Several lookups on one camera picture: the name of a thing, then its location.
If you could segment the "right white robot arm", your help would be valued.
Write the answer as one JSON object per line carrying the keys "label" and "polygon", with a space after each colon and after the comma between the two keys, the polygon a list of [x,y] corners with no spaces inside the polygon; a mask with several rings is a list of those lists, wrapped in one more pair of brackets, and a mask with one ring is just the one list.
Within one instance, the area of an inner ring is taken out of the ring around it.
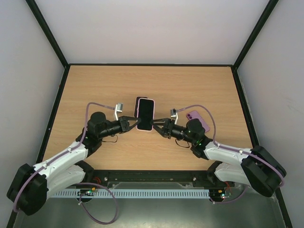
{"label": "right white robot arm", "polygon": [[152,120],[151,123],[162,137],[190,143],[190,150],[196,157],[219,162],[207,174],[212,186],[225,181],[238,182],[271,197],[284,183],[286,170],[262,146],[250,149],[220,144],[205,135],[198,119],[189,120],[186,126],[179,126],[169,118]]}

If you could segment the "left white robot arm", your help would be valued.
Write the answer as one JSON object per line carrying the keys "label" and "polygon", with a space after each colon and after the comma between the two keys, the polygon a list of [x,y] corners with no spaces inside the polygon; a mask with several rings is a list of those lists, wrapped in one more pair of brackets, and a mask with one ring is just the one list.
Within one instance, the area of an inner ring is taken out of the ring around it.
{"label": "left white robot arm", "polygon": [[66,149],[43,162],[18,168],[7,192],[14,212],[33,215],[55,193],[81,183],[86,176],[81,164],[101,147],[102,140],[126,133],[140,122],[140,118],[130,116],[111,122],[103,112],[86,116],[82,133]]}

